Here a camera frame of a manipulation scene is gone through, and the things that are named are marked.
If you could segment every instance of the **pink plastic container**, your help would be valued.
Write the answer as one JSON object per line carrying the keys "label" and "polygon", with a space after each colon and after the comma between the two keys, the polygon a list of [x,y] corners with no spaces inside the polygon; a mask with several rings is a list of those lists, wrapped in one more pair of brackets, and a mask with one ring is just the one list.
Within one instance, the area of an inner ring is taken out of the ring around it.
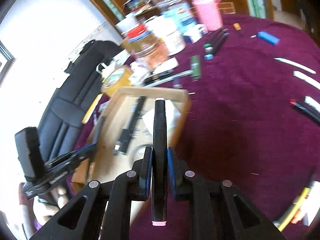
{"label": "pink plastic container", "polygon": [[200,23],[204,24],[209,31],[218,30],[223,26],[218,4],[221,0],[192,0],[196,8]]}

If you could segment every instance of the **metal screw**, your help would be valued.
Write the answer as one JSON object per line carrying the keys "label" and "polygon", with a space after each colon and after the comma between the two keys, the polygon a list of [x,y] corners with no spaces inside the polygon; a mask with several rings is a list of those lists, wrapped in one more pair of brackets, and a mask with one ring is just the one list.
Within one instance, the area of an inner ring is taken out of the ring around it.
{"label": "metal screw", "polygon": [[223,182],[222,182],[222,185],[225,186],[225,187],[231,187],[232,186],[232,182],[228,179],[225,179]]}
{"label": "metal screw", "polygon": [[127,172],[127,176],[129,177],[129,178],[132,178],[132,177],[134,177],[134,176],[136,176],[137,175],[137,173],[135,172],[135,171],[128,171]]}
{"label": "metal screw", "polygon": [[99,182],[96,181],[96,180],[93,180],[93,181],[91,181],[91,182],[89,183],[89,187],[90,187],[90,188],[95,188],[95,187],[97,187],[97,186],[99,186]]}
{"label": "metal screw", "polygon": [[185,175],[186,175],[187,177],[192,178],[192,177],[195,175],[195,173],[194,173],[193,171],[186,171]]}

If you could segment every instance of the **purple cloth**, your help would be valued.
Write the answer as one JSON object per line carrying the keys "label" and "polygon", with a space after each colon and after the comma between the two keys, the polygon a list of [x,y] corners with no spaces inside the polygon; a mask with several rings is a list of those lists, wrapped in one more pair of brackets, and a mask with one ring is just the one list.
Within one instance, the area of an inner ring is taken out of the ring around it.
{"label": "purple cloth", "polygon": [[[320,91],[293,76],[298,68],[273,58],[303,64],[317,74],[300,71],[320,81],[320,50],[305,32],[285,24],[242,15],[223,15],[223,22],[230,36],[214,59],[203,59],[210,33],[175,55],[180,64],[175,73],[190,69],[194,55],[200,55],[202,69],[198,81],[180,79],[183,89],[195,94],[176,151],[205,178],[233,181],[272,220],[301,193],[310,165],[318,164],[320,132],[289,104],[305,95],[320,102]],[[234,30],[236,22],[241,32]],[[278,37],[279,44],[250,39],[259,31]],[[172,87],[172,82],[162,86]],[[79,147],[85,145],[91,122]],[[132,224],[130,239],[189,239],[188,204],[176,203],[169,194],[167,212],[167,225],[153,227],[149,203]],[[307,230],[302,223],[289,224],[283,233],[293,240]]]}

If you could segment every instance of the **maroon cloth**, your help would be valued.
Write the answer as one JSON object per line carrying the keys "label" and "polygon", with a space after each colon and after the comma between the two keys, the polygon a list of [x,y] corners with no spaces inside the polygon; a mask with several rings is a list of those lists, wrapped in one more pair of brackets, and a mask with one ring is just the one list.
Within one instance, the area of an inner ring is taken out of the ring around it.
{"label": "maroon cloth", "polygon": [[[310,165],[318,164],[320,132],[289,104],[305,95],[320,102],[320,91],[293,76],[298,68],[273,58],[303,64],[317,74],[300,71],[320,81],[320,50],[305,32],[288,25],[242,15],[223,15],[223,22],[230,36],[213,60],[203,59],[210,33],[175,55],[180,64],[175,73],[190,69],[194,55],[200,55],[202,69],[198,81],[180,79],[183,89],[195,94],[176,151],[205,178],[233,181],[272,220],[301,193]],[[241,32],[234,30],[236,22]],[[280,38],[279,44],[250,39],[259,31]],[[79,147],[91,128],[92,120]],[[176,203],[169,194],[167,212],[167,225],[153,227],[149,204],[132,224],[130,239],[189,239],[188,204]],[[283,233],[291,240],[307,230],[302,223],[290,224]]]}

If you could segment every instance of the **open box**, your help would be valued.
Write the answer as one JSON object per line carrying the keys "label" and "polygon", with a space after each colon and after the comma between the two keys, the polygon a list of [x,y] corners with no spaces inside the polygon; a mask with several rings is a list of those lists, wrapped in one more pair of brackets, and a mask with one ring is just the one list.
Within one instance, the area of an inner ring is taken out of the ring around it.
{"label": "open box", "polygon": [[[176,120],[175,127],[167,133],[168,147],[176,146],[191,106],[188,91],[169,88],[119,87],[100,115],[105,116],[106,120],[101,129],[98,150],[90,165],[90,172],[88,174],[89,160],[83,161],[76,169],[72,182],[86,184],[91,180],[98,180],[101,183],[112,181],[118,175],[131,170],[134,161],[143,158],[145,146],[152,145],[153,141],[152,135],[146,133],[147,127],[143,120],[137,122],[136,137],[131,140],[126,155],[113,155],[116,141],[129,121],[132,106],[139,96],[147,97],[142,109],[143,113],[154,108],[156,98],[171,100],[180,111],[181,115]],[[87,143],[92,141],[93,134],[94,129]],[[142,205],[143,202],[132,202],[131,221]]]}

